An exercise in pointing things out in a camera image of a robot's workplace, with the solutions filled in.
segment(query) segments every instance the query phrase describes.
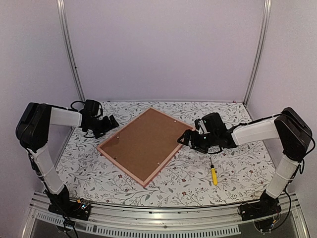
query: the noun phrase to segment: purple wall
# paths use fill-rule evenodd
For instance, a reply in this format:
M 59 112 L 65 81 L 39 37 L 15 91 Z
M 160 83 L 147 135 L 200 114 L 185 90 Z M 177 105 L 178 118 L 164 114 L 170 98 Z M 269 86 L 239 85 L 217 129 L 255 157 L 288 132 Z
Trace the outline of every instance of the purple wall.
M 257 119 L 291 106 L 317 133 L 317 1 L 272 2 L 264 53 L 248 108 Z M 280 142 L 266 143 L 277 164 Z M 292 183 L 311 237 L 317 237 L 317 150 Z
M 0 237 L 16 238 L 39 180 L 15 127 L 29 102 L 68 106 L 76 100 L 55 0 L 0 1 Z M 69 128 L 54 128 L 56 156 Z
M 242 101 L 264 1 L 68 0 L 85 96 Z

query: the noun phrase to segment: vent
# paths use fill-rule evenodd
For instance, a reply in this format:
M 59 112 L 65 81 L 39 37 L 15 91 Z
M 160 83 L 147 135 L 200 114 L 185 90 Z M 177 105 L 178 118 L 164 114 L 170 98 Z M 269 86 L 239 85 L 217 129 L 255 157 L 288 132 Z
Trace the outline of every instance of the vent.
M 63 218 L 60 218 L 57 215 L 51 215 L 40 211 L 37 213 L 37 219 L 57 226 L 63 226 L 64 221 Z M 113 229 L 104 226 L 87 224 L 85 229 L 76 227 L 76 230 L 111 238 L 217 238 L 241 234 L 238 225 L 197 231 L 140 232 L 135 230 Z

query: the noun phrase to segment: tabletop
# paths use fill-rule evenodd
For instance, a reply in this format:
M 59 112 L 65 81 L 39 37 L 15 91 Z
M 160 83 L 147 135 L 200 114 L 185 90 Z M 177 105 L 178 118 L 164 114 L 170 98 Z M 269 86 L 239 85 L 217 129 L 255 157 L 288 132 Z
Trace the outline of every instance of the tabletop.
M 259 199 L 275 167 L 262 141 L 207 155 L 183 146 L 153 181 L 143 188 L 97 151 L 97 146 L 149 107 L 194 125 L 194 120 L 218 112 L 229 126 L 250 121 L 241 103 L 103 102 L 104 115 L 114 115 L 120 127 L 105 136 L 84 138 L 76 128 L 57 165 L 72 197 L 94 202 L 175 207 L 230 204 Z M 212 183 L 210 159 L 217 171 Z

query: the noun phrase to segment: screwdriver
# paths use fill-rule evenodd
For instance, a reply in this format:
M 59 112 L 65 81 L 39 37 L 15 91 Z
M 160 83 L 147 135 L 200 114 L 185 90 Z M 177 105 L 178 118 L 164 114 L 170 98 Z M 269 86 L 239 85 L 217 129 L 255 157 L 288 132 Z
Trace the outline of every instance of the screwdriver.
M 211 162 L 211 177 L 212 177 L 212 182 L 214 185 L 218 184 L 218 180 L 217 180 L 217 175 L 216 175 L 216 170 Z

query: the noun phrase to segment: screwdriver handle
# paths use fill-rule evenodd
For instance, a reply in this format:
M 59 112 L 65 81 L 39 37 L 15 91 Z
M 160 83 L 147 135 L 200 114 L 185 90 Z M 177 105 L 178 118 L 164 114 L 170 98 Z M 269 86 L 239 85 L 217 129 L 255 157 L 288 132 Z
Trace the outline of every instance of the screwdriver handle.
M 216 170 L 214 168 L 211 168 L 211 176 L 212 176 L 213 184 L 217 185 L 218 184 L 217 175 L 216 175 Z

